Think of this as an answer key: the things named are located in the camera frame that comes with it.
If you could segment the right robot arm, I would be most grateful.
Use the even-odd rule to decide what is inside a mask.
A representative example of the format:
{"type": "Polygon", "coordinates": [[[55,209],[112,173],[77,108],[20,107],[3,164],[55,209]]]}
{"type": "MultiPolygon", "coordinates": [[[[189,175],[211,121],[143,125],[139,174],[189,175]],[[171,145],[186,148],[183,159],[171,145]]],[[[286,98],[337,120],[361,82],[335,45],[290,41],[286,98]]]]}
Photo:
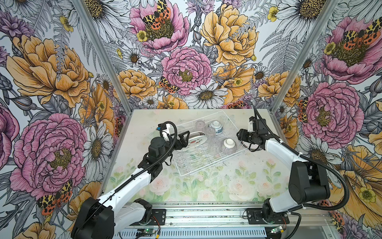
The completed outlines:
{"type": "Polygon", "coordinates": [[[262,119],[251,117],[248,129],[240,129],[237,138],[240,142],[248,143],[250,151],[254,151],[251,146],[256,145],[256,149],[267,151],[290,169],[288,190],[263,203],[261,216],[265,222],[272,223],[286,212],[330,197],[326,169],[303,159],[301,153],[293,152],[278,137],[272,136],[262,119]]]}

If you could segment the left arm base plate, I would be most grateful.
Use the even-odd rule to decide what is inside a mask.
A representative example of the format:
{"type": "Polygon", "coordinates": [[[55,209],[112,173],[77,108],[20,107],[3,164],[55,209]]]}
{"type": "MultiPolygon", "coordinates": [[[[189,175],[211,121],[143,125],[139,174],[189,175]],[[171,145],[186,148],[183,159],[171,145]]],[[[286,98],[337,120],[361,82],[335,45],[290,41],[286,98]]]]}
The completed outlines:
{"type": "Polygon", "coordinates": [[[149,209],[143,219],[142,225],[163,226],[166,222],[166,209],[149,209]]]}

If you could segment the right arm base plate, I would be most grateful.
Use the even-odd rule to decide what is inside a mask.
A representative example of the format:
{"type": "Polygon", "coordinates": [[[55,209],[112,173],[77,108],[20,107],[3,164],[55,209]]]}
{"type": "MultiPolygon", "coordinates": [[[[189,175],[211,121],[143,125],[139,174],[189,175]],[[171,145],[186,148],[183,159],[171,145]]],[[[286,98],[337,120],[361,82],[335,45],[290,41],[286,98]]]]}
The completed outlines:
{"type": "Polygon", "coordinates": [[[247,219],[250,225],[284,225],[284,218],[281,215],[273,215],[265,218],[260,208],[249,208],[244,211],[243,218],[247,219]]]}

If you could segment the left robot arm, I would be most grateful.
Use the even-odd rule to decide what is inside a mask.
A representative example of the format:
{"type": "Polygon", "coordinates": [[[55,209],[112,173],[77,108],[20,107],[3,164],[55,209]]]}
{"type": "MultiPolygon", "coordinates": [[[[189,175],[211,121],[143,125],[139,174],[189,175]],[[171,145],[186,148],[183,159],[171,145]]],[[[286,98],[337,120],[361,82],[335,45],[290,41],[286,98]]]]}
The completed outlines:
{"type": "Polygon", "coordinates": [[[190,132],[162,136],[151,140],[148,152],[138,168],[115,189],[97,199],[88,198],[79,211],[71,232],[73,239],[111,239],[132,224],[146,223],[151,218],[152,205],[143,200],[126,203],[141,189],[148,186],[162,171],[163,163],[173,155],[174,150],[188,146],[190,132]]]}

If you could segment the white wire dish rack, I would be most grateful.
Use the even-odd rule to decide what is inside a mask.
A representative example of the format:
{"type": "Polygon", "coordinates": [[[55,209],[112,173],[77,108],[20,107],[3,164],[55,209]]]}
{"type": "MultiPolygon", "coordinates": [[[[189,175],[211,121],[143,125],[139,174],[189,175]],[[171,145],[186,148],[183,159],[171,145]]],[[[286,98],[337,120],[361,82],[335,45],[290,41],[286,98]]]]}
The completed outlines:
{"type": "Polygon", "coordinates": [[[224,111],[178,124],[177,130],[188,143],[173,153],[180,176],[216,166],[246,149],[237,138],[239,129],[224,111]]]}

